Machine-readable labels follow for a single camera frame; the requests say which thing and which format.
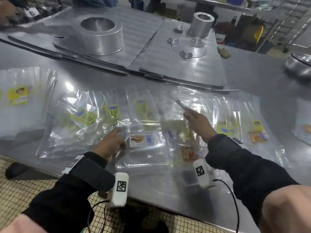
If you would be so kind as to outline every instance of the white tracking device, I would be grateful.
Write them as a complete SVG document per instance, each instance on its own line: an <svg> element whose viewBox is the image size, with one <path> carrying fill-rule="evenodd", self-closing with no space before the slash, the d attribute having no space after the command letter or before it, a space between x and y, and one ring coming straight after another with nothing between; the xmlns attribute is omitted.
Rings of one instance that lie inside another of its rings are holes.
<svg viewBox="0 0 311 233"><path fill-rule="evenodd" d="M108 192L107 207L109 208L118 208L124 207L127 199L127 190L128 190L128 174L123 172L115 173L115 185Z"/></svg>
<svg viewBox="0 0 311 233"><path fill-rule="evenodd" d="M193 168L196 172L196 178L199 182L200 187L210 188L213 187L212 180L209 175L209 170L207 168L207 163L205 159L197 159L193 162Z"/></svg>

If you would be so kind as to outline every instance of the metal lid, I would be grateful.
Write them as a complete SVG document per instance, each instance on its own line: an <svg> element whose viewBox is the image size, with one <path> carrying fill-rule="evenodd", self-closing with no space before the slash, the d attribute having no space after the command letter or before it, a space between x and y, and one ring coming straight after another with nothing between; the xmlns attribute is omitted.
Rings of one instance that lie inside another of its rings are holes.
<svg viewBox="0 0 311 233"><path fill-rule="evenodd" d="M299 60L301 63L311 66L311 55L301 53L301 52L292 53L291 55L297 60Z"/></svg>

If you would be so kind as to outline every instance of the person's left hand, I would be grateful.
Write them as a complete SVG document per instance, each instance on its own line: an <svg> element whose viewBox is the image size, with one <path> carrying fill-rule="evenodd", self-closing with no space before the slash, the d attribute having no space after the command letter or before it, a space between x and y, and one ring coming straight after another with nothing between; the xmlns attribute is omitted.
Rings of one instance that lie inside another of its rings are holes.
<svg viewBox="0 0 311 233"><path fill-rule="evenodd" d="M112 156L116 153L116 150L120 145L126 144L125 140L118 135L120 128L116 127L110 133L108 133L93 150L94 153L103 157L107 163L110 163Z"/></svg>

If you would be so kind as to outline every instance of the hand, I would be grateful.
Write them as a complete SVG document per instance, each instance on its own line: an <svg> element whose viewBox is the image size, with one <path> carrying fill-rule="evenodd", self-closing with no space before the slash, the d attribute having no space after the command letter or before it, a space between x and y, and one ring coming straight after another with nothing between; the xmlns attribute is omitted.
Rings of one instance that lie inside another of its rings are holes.
<svg viewBox="0 0 311 233"><path fill-rule="evenodd" d="M125 140L118 135L120 128L116 127L110 133L108 133L93 150L94 153L103 157L107 163L110 163L112 156L116 153L116 150L120 145L126 144Z"/></svg>
<svg viewBox="0 0 311 233"><path fill-rule="evenodd" d="M212 128L207 117L192 109L189 109L184 113L185 118L189 121L189 127L200 137L202 137L205 143L217 134Z"/></svg>

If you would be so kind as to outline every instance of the blue bucket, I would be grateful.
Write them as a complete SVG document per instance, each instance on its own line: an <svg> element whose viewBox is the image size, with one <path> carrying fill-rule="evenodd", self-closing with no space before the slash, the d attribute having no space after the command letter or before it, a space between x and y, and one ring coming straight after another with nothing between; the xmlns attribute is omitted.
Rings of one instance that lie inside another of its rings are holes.
<svg viewBox="0 0 311 233"><path fill-rule="evenodd" d="M134 9L134 0L128 0L131 4L131 7ZM140 11L144 11L144 1L137 0L137 9Z"/></svg>

